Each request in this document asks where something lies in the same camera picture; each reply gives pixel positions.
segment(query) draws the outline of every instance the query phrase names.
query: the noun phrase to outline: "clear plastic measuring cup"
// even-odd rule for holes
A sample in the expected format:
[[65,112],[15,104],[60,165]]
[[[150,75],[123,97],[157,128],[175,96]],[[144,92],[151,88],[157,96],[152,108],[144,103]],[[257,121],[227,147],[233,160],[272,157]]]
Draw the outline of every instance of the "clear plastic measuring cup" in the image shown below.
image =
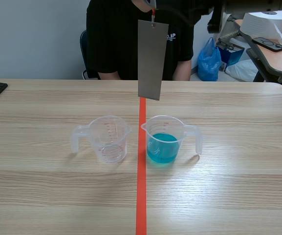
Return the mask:
[[184,138],[196,136],[195,151],[202,153],[203,136],[197,126],[185,125],[171,116],[155,116],[144,123],[146,131],[146,151],[157,163],[169,163],[175,160]]
[[71,136],[72,152],[79,151],[79,137],[86,137],[96,155],[106,163],[117,163],[127,154],[127,135],[132,128],[117,116],[100,117],[88,126],[77,126]]

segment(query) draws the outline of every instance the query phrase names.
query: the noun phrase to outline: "person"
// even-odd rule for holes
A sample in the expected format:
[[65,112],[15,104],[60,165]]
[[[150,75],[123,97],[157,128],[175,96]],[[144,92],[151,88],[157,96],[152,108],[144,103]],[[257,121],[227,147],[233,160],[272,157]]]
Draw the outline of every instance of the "person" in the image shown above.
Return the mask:
[[[138,20],[152,20],[152,9],[143,0],[90,1],[87,65],[101,79],[137,80]],[[194,27],[165,10],[156,11],[155,22],[169,24],[163,80],[189,81]]]

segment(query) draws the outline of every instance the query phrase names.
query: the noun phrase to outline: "white wall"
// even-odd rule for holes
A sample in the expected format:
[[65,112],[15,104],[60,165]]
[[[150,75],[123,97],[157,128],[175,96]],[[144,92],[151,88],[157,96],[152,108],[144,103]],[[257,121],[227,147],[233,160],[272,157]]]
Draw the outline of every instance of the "white wall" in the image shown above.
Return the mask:
[[0,78],[81,79],[89,0],[0,0]]
[[209,34],[207,31],[207,24],[211,19],[212,13],[210,15],[202,16],[201,19],[195,24],[194,27],[194,56],[192,58],[192,68],[197,66],[197,58],[201,49],[205,46],[206,42],[213,34]]

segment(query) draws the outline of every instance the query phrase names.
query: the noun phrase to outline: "black t-shirt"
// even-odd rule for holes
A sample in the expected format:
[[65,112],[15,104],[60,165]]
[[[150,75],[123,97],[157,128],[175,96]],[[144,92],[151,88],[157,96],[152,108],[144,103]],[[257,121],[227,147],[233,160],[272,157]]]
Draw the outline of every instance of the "black t-shirt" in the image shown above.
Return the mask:
[[[118,71],[123,80],[137,80],[138,20],[151,21],[131,0],[91,0],[87,9],[87,66],[94,71]],[[178,61],[193,56],[194,27],[172,12],[157,10],[155,22],[169,24],[163,80],[172,80]]]

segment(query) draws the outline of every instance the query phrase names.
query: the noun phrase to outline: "plastic bag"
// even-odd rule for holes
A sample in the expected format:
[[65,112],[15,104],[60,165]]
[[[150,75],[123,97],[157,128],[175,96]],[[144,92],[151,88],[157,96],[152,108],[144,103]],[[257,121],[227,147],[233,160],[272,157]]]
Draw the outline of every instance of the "plastic bag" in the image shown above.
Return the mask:
[[219,48],[215,47],[213,38],[210,38],[201,50],[197,64],[197,74],[202,81],[216,82],[218,80],[221,56]]
[[243,60],[234,65],[227,67],[225,73],[233,78],[243,80],[245,82],[252,82],[258,69],[251,60]]

